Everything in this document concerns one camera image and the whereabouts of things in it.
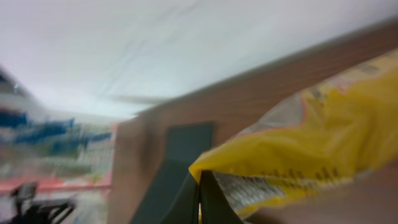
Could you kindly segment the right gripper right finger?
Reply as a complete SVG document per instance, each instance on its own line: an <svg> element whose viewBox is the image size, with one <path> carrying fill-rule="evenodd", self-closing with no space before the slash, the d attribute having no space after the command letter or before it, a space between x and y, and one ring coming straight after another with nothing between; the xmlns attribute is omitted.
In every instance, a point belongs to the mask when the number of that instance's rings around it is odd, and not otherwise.
<svg viewBox="0 0 398 224"><path fill-rule="evenodd" d="M229 206L212 171L203 171L200 180L202 224L243 224Z"/></svg>

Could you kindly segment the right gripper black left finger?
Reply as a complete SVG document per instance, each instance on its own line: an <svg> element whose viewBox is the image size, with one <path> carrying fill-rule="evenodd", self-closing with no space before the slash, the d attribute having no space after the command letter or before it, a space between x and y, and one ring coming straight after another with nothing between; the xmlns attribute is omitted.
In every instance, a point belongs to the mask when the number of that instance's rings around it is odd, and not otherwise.
<svg viewBox="0 0 398 224"><path fill-rule="evenodd" d="M192 175L188 174L160 224L198 224L199 203L200 188Z"/></svg>

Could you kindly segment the yellow Hacks candy bag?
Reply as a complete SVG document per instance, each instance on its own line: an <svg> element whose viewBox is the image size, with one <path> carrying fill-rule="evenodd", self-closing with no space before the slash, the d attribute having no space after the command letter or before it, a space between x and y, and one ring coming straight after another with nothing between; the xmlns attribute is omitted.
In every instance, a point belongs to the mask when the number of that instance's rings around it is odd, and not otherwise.
<svg viewBox="0 0 398 224"><path fill-rule="evenodd" d="M246 217L352 184L397 158L397 51L368 60L275 105L189 168L213 173Z"/></svg>

